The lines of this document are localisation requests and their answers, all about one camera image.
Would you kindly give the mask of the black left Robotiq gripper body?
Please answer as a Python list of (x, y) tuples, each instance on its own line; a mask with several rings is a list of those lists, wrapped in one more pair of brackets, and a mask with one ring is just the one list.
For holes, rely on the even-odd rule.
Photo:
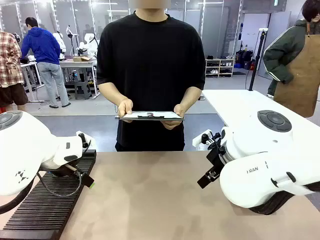
[(52, 169), (50, 173), (56, 178), (71, 177), (74, 179), (78, 179), (79, 173), (77, 171), (77, 165), (69, 163), (62, 165), (57, 169)]

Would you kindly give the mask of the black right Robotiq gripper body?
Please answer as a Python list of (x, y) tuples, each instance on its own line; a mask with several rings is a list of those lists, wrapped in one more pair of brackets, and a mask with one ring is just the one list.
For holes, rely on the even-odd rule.
[(223, 167), (225, 166), (225, 161), (223, 156), (226, 153), (224, 146), (220, 146), (217, 143), (212, 143), (208, 147), (209, 153), (206, 158), (212, 164), (212, 168), (209, 170), (210, 173), (220, 173)]

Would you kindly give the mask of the person's left hand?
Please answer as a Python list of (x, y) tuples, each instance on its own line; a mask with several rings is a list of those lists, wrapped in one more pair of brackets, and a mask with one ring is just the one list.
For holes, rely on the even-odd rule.
[(167, 129), (167, 130), (173, 130), (175, 127), (179, 126), (184, 119), (184, 115), (185, 115), (185, 109), (184, 106), (182, 104), (177, 104), (174, 107), (173, 110), (174, 113), (176, 113), (178, 116), (181, 117), (180, 120), (168, 120), (168, 121), (161, 121), (162, 125)]

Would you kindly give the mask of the person's right hand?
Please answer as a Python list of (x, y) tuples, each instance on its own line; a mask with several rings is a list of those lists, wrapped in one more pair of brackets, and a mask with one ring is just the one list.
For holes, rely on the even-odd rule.
[(133, 107), (133, 102), (129, 99), (126, 98), (121, 101), (121, 103), (118, 105), (118, 116), (121, 119), (127, 114), (132, 114), (132, 107)]

